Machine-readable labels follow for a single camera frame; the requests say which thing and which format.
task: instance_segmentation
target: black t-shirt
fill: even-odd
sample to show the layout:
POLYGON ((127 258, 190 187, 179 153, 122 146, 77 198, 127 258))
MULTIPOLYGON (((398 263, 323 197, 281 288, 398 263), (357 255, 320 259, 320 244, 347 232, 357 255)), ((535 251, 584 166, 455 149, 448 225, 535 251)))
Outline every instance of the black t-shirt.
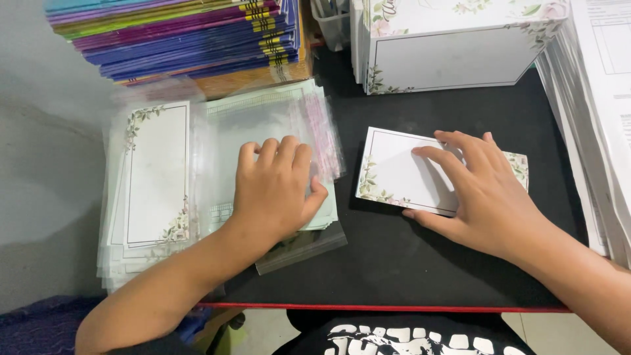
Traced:
MULTIPOLYGON (((534 355, 496 313, 288 310, 287 316, 301 334, 274 355, 534 355)), ((197 353, 169 335, 112 354, 197 353)))

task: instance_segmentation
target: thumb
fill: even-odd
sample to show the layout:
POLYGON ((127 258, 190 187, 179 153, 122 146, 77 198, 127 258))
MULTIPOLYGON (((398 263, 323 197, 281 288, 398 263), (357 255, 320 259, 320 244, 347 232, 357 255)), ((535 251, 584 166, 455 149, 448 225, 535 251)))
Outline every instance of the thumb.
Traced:
POLYGON ((314 176, 311 179, 311 195, 307 197, 302 208, 301 219, 304 224, 309 223, 314 218, 328 196, 329 191, 320 183, 317 176, 314 176))
POLYGON ((456 235, 458 224, 456 219, 443 217, 428 211, 412 210, 409 208, 403 210, 403 215, 417 221, 421 226, 431 229, 449 239, 456 235))

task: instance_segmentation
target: white print on shirt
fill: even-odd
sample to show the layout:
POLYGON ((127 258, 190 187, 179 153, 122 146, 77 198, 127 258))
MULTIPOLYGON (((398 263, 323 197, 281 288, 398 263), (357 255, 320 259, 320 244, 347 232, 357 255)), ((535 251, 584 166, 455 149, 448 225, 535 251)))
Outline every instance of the white print on shirt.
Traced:
MULTIPOLYGON (((337 347, 326 349, 324 355, 494 355, 493 342, 475 337, 469 343, 465 334, 454 334, 449 345, 441 343, 442 336, 426 332, 424 328, 375 328, 342 324, 331 329, 328 339, 337 347), (384 335, 396 340, 387 339, 384 335)), ((525 355, 512 346, 504 348, 503 355, 525 355)))

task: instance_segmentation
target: black table surface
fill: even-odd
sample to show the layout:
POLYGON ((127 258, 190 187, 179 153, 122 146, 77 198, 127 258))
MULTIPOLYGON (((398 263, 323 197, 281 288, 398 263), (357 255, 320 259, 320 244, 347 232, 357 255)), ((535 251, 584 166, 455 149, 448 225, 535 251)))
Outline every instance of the black table surface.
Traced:
POLYGON ((511 87, 366 96, 350 53, 322 48, 314 62, 331 96, 346 160, 335 184, 348 245, 258 276, 248 268, 225 284, 222 303, 562 308, 537 280, 504 260, 465 248, 401 216, 401 208, 354 197, 369 126, 432 136, 474 136, 528 156, 529 194, 554 224, 587 244, 567 150, 536 69, 511 87))

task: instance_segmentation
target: hand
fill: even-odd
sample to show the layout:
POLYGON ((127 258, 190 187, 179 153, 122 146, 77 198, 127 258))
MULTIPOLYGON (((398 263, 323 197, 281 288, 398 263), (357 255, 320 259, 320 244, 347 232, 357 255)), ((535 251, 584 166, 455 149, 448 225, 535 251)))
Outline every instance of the hand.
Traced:
POLYGON ((463 152, 467 166, 447 150, 418 147, 412 152, 438 163, 456 189, 456 216, 403 211, 423 227, 456 243, 512 261, 524 243, 546 238, 558 229, 541 214, 497 147, 491 133, 482 139, 461 132, 434 133, 436 139, 463 152))
POLYGON ((311 194, 305 197, 309 182, 311 148, 294 136, 279 144, 270 138, 261 148, 246 143, 239 152, 237 188, 231 224, 250 226, 252 233, 277 243, 309 223, 328 196, 327 189, 311 179, 311 194), (259 158, 254 162, 254 154, 259 158))

